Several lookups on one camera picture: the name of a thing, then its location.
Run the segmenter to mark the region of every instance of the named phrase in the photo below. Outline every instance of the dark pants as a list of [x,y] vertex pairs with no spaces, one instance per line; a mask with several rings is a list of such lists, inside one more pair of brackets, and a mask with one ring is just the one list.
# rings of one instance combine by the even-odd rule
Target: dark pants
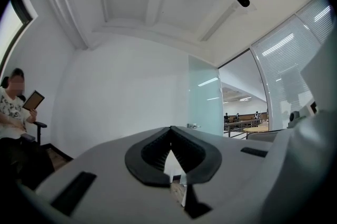
[[0,161],[14,179],[34,190],[54,172],[47,152],[36,142],[23,139],[0,139]]

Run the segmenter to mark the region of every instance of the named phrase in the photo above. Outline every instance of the baseboard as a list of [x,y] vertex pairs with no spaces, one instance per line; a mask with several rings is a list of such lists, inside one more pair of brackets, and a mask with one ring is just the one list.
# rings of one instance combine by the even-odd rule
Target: baseboard
[[44,145],[42,145],[41,147],[44,149],[44,150],[47,150],[47,149],[49,149],[49,148],[51,148],[51,144],[50,143],[47,143],[47,144],[44,144]]
[[51,147],[50,147],[50,148],[53,149],[53,151],[55,151],[56,153],[58,153],[58,154],[59,154],[62,158],[64,158],[65,160],[67,160],[67,161],[72,161],[72,160],[73,160],[72,157],[69,157],[69,155],[63,153],[61,150],[59,150],[58,148],[56,148],[56,147],[53,146],[52,144],[51,144]]

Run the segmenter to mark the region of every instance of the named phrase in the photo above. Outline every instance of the ceiling light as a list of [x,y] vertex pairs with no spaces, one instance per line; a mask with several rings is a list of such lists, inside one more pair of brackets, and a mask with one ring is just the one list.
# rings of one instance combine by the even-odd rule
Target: ceiling light
[[327,6],[322,12],[320,12],[315,17],[315,22],[319,21],[322,17],[324,17],[330,11],[330,6]]
[[204,82],[204,83],[199,84],[198,86],[203,86],[203,85],[205,85],[205,84],[214,82],[214,81],[216,81],[216,80],[218,80],[218,79],[219,79],[219,78],[212,78],[212,79],[210,79],[210,80],[208,80],[208,81],[206,81],[206,82]]
[[246,100],[251,99],[251,98],[252,98],[252,97],[249,96],[248,98],[240,99],[239,101],[246,101]]
[[278,48],[280,48],[281,46],[283,46],[285,43],[289,42],[293,38],[294,38],[294,34],[290,34],[289,36],[287,36],[286,38],[284,38],[283,40],[278,42],[275,46],[273,46],[270,49],[263,52],[262,55],[266,56],[267,54],[270,54],[270,53],[274,52],[275,50],[277,50]]

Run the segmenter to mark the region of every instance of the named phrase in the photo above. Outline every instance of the wooden table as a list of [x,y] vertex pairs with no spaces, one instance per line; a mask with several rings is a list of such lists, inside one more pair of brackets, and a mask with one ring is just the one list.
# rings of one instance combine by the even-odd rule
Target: wooden table
[[261,133],[261,132],[268,132],[269,127],[268,126],[257,126],[255,128],[245,128],[243,129],[244,132],[248,133]]

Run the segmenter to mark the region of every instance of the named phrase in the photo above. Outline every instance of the black office chair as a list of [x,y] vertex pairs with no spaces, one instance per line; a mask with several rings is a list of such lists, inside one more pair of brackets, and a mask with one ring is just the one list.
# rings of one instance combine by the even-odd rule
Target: black office chair
[[[1,83],[1,87],[3,87],[3,88],[8,87],[8,79],[9,79],[8,76],[4,77],[4,79],[2,80],[2,83]],[[18,95],[17,97],[19,99],[21,99],[23,102],[26,101],[26,97],[24,95]],[[37,122],[37,121],[35,121],[33,124],[37,126],[37,144],[41,145],[41,129],[45,129],[47,127],[47,125],[44,124],[44,123],[41,123],[41,122]],[[31,135],[29,135],[29,136],[31,137],[30,141],[32,141],[32,142],[35,141],[35,137],[33,137]]]

